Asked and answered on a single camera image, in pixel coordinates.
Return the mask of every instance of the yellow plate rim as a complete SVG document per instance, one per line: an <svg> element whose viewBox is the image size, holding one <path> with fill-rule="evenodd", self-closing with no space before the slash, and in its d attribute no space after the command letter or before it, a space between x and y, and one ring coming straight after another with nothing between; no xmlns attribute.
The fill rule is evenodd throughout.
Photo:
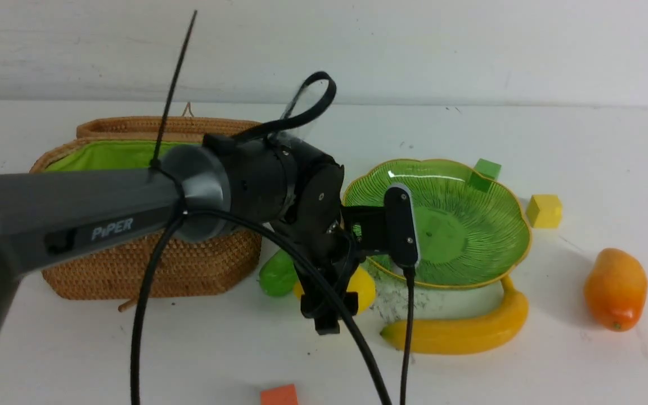
<svg viewBox="0 0 648 405"><path fill-rule="evenodd" d="M349 190L350 190L350 188L352 187L352 185L354 183L358 182L359 180L363 179L364 177L370 176L373 172L375 172L376 170L378 170L380 167L384 166L385 164L389 164L389 163L392 163L392 162L395 162L395 161L411 161L411 162L416 162L416 163L426 163L426 162L430 162L430 161L443 161L443 162L458 164L458 166L465 167L466 169L470 169L471 172L478 175L479 177L489 180L488 177L484 177L481 173L477 172L476 169L472 168L471 166L468 166L468 165L463 164L463 163L458 162L458 161L453 161L452 159L425 159L425 160L406 159L406 158L404 158L404 159L390 159L390 160L381 162L380 164L377 164L370 171L368 171L367 174L359 176L359 177L355 178L352 182L350 182L349 186L347 186L346 190L344 190L344 197L342 197L342 204L343 205L347 204L347 196L349 195ZM517 205L519 206L519 215L521 216L521 220L524 221L524 223L526 225L526 230L529 231L529 244L526 246L526 250L524 251L524 253L522 253L519 260L517 260L514 264L512 264L511 267L509 267L509 269L507 269L506 272L498 275L497 277L495 277L495 278L493 278L493 279L491 279L489 281L478 282L476 284L469 284L469 285L440 285L440 284L430 284L428 282L417 281L416 285L419 285L421 287L439 288L441 290L470 290L470 289L473 289L473 288L484 287L484 285L492 284L494 282L500 281L504 277L509 276L509 274L512 272L512 270L514 270L515 267L519 266L519 264L522 263L524 261L524 259L527 258L527 256L529 256L529 251L532 249L532 241L533 241L534 238L533 238L533 234L532 234L532 228L529 226L529 221L527 220L527 215L525 215L525 213L524 213L524 206L522 206L521 202L519 201L519 198L516 197L516 194L514 194L509 189L509 187L506 187L504 184L499 183L496 180L491 180L491 181L498 184L499 186L503 187L504 190L506 190L514 198ZM397 278L399 280L406 281L406 279L404 279L404 276L396 274L394 272L391 272L389 269L386 269L385 267L381 266L381 264L375 262L373 259L371 259L371 257L367 257L367 261L369 263L373 264L373 266L375 266L377 269L385 272L386 274L389 274L389 275L391 275L394 278Z"/></svg>

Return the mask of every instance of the green block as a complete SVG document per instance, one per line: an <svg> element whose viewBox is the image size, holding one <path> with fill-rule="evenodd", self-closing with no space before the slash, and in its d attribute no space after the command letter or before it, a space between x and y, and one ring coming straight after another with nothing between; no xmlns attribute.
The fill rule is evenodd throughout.
<svg viewBox="0 0 648 405"><path fill-rule="evenodd" d="M499 178L499 172L502 170L502 165L496 164L493 161L479 159L479 161L476 162L474 169L484 177L497 181Z"/></svg>
<svg viewBox="0 0 648 405"><path fill-rule="evenodd" d="M466 184L481 192L489 192L489 188L492 186L492 180L486 177L481 177L476 173L471 173L471 177Z"/></svg>

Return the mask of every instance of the orange block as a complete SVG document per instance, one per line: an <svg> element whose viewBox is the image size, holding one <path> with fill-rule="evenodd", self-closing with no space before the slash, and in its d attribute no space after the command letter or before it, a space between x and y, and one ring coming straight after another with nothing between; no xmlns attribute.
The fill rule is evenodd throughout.
<svg viewBox="0 0 648 405"><path fill-rule="evenodd" d="M262 391L262 405L299 405L294 384Z"/></svg>

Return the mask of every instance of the white wall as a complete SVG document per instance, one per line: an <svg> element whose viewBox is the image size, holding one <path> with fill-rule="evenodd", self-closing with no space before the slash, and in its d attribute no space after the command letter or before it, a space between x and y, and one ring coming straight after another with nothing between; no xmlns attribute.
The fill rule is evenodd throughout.
<svg viewBox="0 0 648 405"><path fill-rule="evenodd" d="M0 0L0 98L648 106L648 1Z"/></svg>

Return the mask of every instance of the green plate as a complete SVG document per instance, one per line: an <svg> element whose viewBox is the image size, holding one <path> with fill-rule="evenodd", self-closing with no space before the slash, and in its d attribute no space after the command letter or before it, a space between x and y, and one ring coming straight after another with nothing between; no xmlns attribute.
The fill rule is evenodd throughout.
<svg viewBox="0 0 648 405"><path fill-rule="evenodd" d="M354 180L343 203L382 206L386 188L393 183L403 183L412 192L422 255L417 284L482 287L500 280L527 257L532 232L517 197L455 161L385 162ZM403 280L392 271L388 256L371 257L368 263Z"/></svg>

